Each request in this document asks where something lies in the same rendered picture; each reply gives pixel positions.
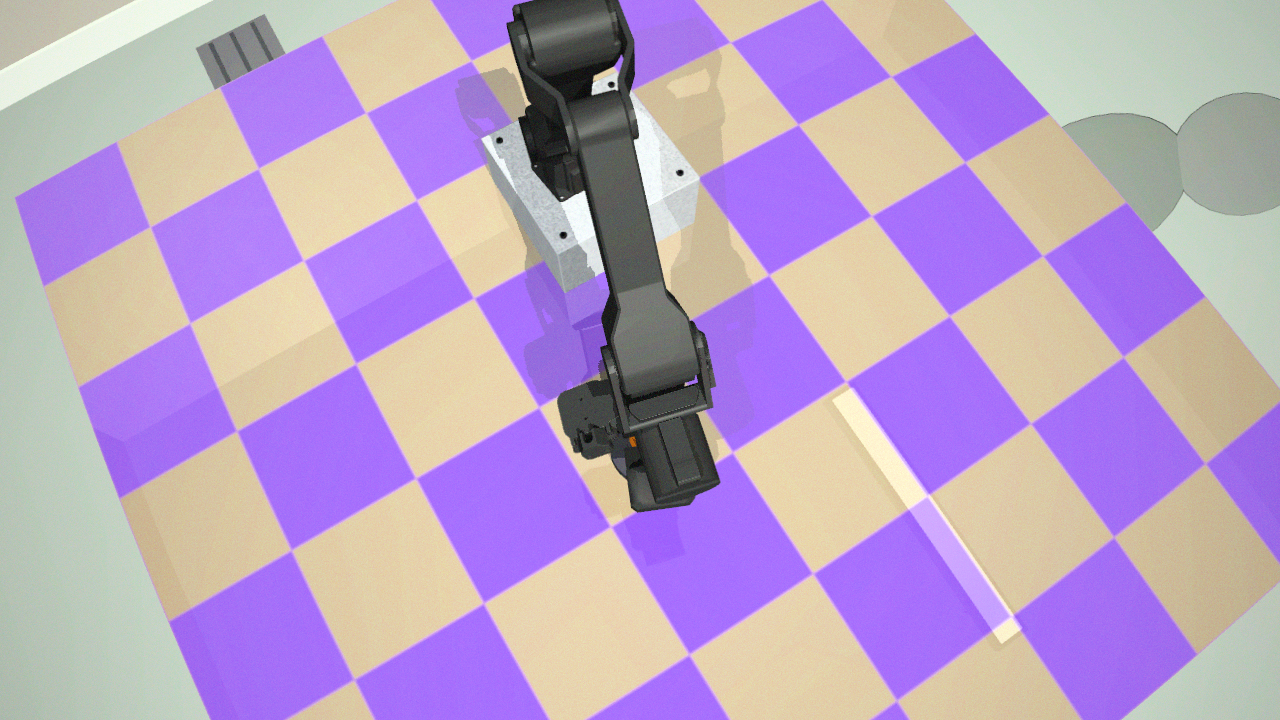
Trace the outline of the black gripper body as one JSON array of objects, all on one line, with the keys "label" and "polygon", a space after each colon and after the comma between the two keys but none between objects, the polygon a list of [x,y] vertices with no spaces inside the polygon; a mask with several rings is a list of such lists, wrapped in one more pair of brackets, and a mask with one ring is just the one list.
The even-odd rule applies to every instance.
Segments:
[{"label": "black gripper body", "polygon": [[636,512],[689,506],[696,498],[696,496],[692,496],[690,498],[684,498],[672,503],[655,503],[652,488],[646,478],[646,471],[643,466],[643,459],[640,468],[632,468],[626,470],[626,477],[628,484],[628,497],[631,509],[634,509]]}]

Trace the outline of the dark grey round pedestal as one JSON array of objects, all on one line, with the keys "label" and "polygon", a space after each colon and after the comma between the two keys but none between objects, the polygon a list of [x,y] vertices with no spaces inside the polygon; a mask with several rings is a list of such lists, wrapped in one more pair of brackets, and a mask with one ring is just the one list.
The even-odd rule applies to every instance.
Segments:
[{"label": "dark grey round pedestal", "polygon": [[632,447],[632,446],[631,446],[628,438],[623,439],[622,433],[620,433],[618,436],[620,436],[620,438],[614,439],[614,442],[613,442],[614,450],[611,452],[611,460],[612,460],[612,462],[614,465],[614,469],[620,473],[620,475],[623,477],[625,480],[627,480],[627,477],[626,477],[626,462],[625,462],[625,448],[628,448],[628,447]]}]

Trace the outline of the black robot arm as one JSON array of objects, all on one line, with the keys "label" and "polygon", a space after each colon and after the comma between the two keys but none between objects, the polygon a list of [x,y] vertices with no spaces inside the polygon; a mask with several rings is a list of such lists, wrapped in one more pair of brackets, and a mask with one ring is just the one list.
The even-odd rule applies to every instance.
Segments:
[{"label": "black robot arm", "polygon": [[[506,26],[531,104],[518,117],[531,169],[561,202],[584,190],[611,292],[608,379],[558,396],[564,436],[586,460],[611,454],[620,433],[635,437],[655,503],[672,503],[721,484],[696,414],[714,407],[717,386],[707,336],[666,290],[634,143],[635,45],[622,10],[620,0],[532,0]],[[620,56],[617,91],[593,94],[594,76]]]}]

